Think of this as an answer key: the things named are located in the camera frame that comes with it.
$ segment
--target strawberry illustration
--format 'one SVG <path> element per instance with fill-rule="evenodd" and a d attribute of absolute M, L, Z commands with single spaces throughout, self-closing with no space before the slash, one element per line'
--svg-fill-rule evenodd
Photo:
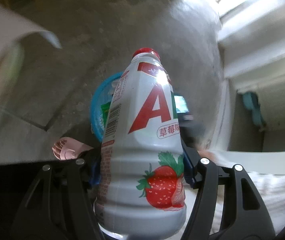
<path fill-rule="evenodd" d="M 146 197 L 155 208 L 166 211 L 179 210 L 184 207 L 185 200 L 182 185 L 183 155 L 178 157 L 178 162 L 169 152 L 161 152 L 158 157 L 161 166 L 152 171 L 150 163 L 144 179 L 138 181 L 137 189 L 143 190 L 140 197 Z"/>

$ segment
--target teal object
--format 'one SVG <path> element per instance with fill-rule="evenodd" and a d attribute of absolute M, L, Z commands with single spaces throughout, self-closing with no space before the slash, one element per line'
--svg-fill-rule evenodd
<path fill-rule="evenodd" d="M 111 83 L 114 80 L 119 79 L 122 74 L 123 72 L 119 72 L 103 81 L 93 94 L 91 100 L 89 113 L 90 121 L 92 124 L 92 130 L 100 142 L 102 142 L 103 132 L 105 130 L 101 105 L 112 100 L 112 95 L 108 93 L 112 89 Z"/>
<path fill-rule="evenodd" d="M 247 110 L 254 110 L 259 108 L 258 97 L 255 93 L 247 92 L 243 94 L 244 107 Z"/>
<path fill-rule="evenodd" d="M 263 117 L 261 115 L 260 111 L 260 105 L 258 102 L 258 96 L 255 93 L 247 92 L 242 95 L 244 107 L 252 111 L 251 117 L 252 122 L 255 126 L 263 127 L 265 125 L 265 122 L 263 120 Z"/>
<path fill-rule="evenodd" d="M 252 121 L 255 126 L 263 127 L 264 122 L 260 112 L 260 109 L 253 109 L 252 111 Z"/>

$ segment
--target pink slipper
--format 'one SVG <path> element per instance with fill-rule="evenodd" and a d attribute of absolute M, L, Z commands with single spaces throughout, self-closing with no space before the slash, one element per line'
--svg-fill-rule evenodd
<path fill-rule="evenodd" d="M 58 160 L 61 161 L 76 159 L 78 158 L 79 154 L 91 149 L 93 149 L 93 147 L 90 147 L 70 137 L 60 138 L 60 140 L 57 141 L 52 147 L 53 154 Z"/>

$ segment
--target metal screw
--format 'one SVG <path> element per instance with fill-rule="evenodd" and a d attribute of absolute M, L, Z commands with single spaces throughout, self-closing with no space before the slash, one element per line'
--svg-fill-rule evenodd
<path fill-rule="evenodd" d="M 235 170 L 236 171 L 242 171 L 242 166 L 240 164 L 235 165 Z"/>
<path fill-rule="evenodd" d="M 82 164 L 84 164 L 84 159 L 77 159 L 77 160 L 76 160 L 76 164 L 77 164 L 77 165 L 82 165 Z"/>
<path fill-rule="evenodd" d="M 46 164 L 43 166 L 43 171 L 49 171 L 50 170 L 50 165 Z"/>
<path fill-rule="evenodd" d="M 208 164 L 210 161 L 207 159 L 207 158 L 202 158 L 201 160 L 200 160 L 200 162 L 202 163 L 202 164 Z"/>

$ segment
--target bottle label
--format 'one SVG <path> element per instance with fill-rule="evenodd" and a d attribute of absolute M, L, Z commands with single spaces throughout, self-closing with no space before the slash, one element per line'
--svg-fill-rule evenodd
<path fill-rule="evenodd" d="M 170 152 L 160 152 L 158 158 L 160 167 L 152 170 L 150 163 L 144 178 L 138 180 L 136 187 L 142 190 L 140 197 L 145 197 L 150 205 L 164 211 L 180 210 L 184 208 L 185 201 L 183 155 L 177 162 Z"/>
<path fill-rule="evenodd" d="M 153 110 L 157 99 L 159 100 L 159 109 Z M 156 83 L 154 85 L 137 117 L 133 121 L 128 134 L 145 128 L 148 124 L 149 119 L 157 116 L 161 117 L 161 122 L 167 122 L 171 120 L 166 97 L 164 95 L 164 90 L 162 85 L 159 83 Z"/>
<path fill-rule="evenodd" d="M 97 203 L 104 205 L 106 203 L 106 196 L 108 193 L 108 186 L 111 181 L 110 174 L 110 159 L 112 156 L 112 147 L 103 147 L 101 149 L 101 162 L 100 162 L 100 173 L 101 179 L 98 188 L 98 198 Z"/>
<path fill-rule="evenodd" d="M 155 65 L 155 64 L 151 64 L 151 63 L 147 63 L 147 62 L 140 62 L 138 65 L 137 71 L 145 72 L 146 74 L 148 74 L 150 76 L 154 76 L 155 78 L 158 78 L 159 77 L 159 71 L 162 71 L 166 74 L 165 76 L 163 75 L 163 77 L 165 77 L 165 79 L 167 79 L 169 84 L 171 84 L 171 80 L 170 80 L 170 77 L 169 77 L 167 71 L 163 67 L 161 67 L 160 65 Z"/>
<path fill-rule="evenodd" d="M 167 125 L 160 126 L 157 130 L 157 137 L 159 139 L 167 138 L 169 136 L 179 133 L 179 123 L 174 122 Z"/>
<path fill-rule="evenodd" d="M 117 130 L 121 104 L 113 107 L 109 111 L 109 120 L 105 129 L 105 138 L 113 136 Z"/>
<path fill-rule="evenodd" d="M 114 92 L 114 96 L 112 98 L 112 103 L 115 103 L 116 101 L 118 101 L 124 94 L 124 90 L 126 88 L 126 84 L 127 84 L 127 79 L 128 79 L 128 72 L 129 70 L 127 70 L 125 73 L 122 74 L 122 76 L 120 77 L 117 87 L 115 89 Z"/>

